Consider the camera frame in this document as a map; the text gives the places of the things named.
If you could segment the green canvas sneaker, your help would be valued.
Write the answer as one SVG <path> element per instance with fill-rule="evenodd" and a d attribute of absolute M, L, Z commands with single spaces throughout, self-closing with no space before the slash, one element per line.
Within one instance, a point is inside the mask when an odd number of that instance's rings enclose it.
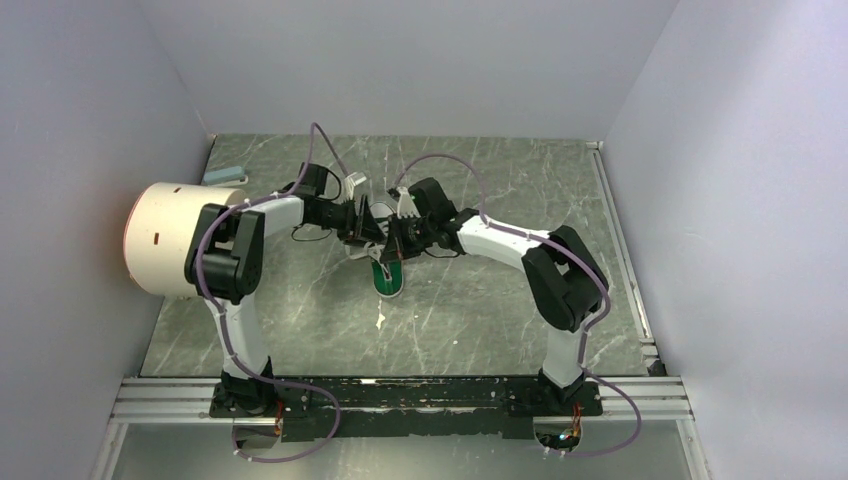
<path fill-rule="evenodd" d="M 387 221 L 395 214 L 395 210 L 384 201 L 376 201 L 370 205 L 372 214 L 387 233 Z M 366 253 L 371 262 L 373 285 L 376 292 L 384 298 L 392 298 L 400 294 L 403 289 L 403 268 L 401 262 L 382 264 L 378 257 L 383 250 L 382 245 L 369 243 Z"/>

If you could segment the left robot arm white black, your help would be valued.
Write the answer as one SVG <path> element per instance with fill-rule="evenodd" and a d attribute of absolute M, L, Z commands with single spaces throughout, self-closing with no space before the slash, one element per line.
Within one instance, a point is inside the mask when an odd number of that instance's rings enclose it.
<path fill-rule="evenodd" d="M 383 249 L 396 208 L 356 199 L 354 189 L 364 178 L 359 173 L 339 181 L 338 197 L 325 197 L 331 174 L 326 167 L 303 164 L 294 182 L 265 197 L 200 208 L 184 275 L 213 315 L 225 353 L 210 408 L 214 417 L 261 416 L 285 403 L 254 298 L 268 237 L 310 225 L 337 236 L 359 257 Z"/>

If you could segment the white shoelace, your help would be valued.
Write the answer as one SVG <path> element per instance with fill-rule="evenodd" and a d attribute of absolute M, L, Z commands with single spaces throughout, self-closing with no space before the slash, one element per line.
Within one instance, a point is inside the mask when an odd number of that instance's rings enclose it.
<path fill-rule="evenodd" d="M 345 252 L 350 259 L 357 260 L 371 257 L 378 259 L 389 237 L 390 220 L 396 214 L 396 209 L 384 201 L 367 204 L 358 213 L 357 221 L 363 224 L 362 229 L 354 231 L 356 237 L 344 242 Z"/>

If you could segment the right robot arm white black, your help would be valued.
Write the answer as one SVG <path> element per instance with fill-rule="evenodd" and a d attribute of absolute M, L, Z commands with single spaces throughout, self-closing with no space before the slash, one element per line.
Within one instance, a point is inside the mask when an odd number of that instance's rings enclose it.
<path fill-rule="evenodd" d="M 531 401 L 550 413 L 565 413 L 586 379 L 588 330 L 610 307 L 608 281 L 577 232 L 567 226 L 550 232 L 524 229 L 475 209 L 459 211 L 433 178 L 392 188 L 389 194 L 397 207 L 388 219 L 382 263 L 411 259 L 437 246 L 494 260 L 525 276 L 549 329 Z"/>

